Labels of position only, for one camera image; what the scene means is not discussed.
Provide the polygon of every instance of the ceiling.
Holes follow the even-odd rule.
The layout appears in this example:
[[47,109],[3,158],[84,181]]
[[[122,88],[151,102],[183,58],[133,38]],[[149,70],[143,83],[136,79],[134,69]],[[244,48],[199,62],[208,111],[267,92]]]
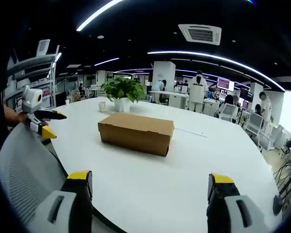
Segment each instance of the ceiling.
[[[238,82],[252,81],[246,76],[249,75],[262,81],[265,87],[281,91],[257,73],[226,61],[187,54],[147,54],[149,51],[171,50],[225,57],[271,78],[291,76],[289,4],[265,5],[259,0],[254,4],[247,0],[123,0],[95,18],[81,32],[76,31],[92,13],[110,1],[52,0],[40,6],[39,13],[31,15],[19,34],[16,42],[18,59],[35,56],[38,41],[51,39],[48,51],[55,52],[56,46],[60,45],[62,53],[57,63],[57,75],[151,68],[154,61],[166,60],[175,63],[176,69],[200,69]],[[179,24],[220,27],[221,43],[216,46],[188,42]],[[113,58],[119,59],[94,66]],[[66,68],[71,64],[81,66]],[[177,77],[182,75],[190,73],[176,72]],[[279,84],[291,90],[290,81]]]

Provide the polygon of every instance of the brown cardboard box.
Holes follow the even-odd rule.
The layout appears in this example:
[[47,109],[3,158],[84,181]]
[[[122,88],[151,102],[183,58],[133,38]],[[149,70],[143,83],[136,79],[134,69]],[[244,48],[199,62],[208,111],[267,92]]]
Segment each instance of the brown cardboard box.
[[99,122],[98,129],[103,142],[166,157],[174,122],[115,113]]

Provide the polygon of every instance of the air conditioning vent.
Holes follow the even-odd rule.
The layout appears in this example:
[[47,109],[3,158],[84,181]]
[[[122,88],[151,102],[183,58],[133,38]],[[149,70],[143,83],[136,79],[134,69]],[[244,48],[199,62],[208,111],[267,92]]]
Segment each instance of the air conditioning vent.
[[222,29],[219,27],[197,24],[179,24],[178,26],[189,42],[220,45]]

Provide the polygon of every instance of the potted plant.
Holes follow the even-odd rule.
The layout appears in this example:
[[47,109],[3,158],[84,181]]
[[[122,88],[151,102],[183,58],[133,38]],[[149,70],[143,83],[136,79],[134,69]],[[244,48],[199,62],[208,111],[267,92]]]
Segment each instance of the potted plant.
[[115,110],[118,112],[129,112],[130,102],[138,102],[145,97],[142,84],[132,79],[116,78],[104,83],[101,89],[107,94],[108,99],[114,102]]

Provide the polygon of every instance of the small white cup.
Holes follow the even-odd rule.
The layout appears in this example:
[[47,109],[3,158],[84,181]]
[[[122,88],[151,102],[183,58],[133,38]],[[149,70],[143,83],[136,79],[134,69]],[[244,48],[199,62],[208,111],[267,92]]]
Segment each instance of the small white cup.
[[99,102],[99,111],[104,112],[106,110],[106,102]]

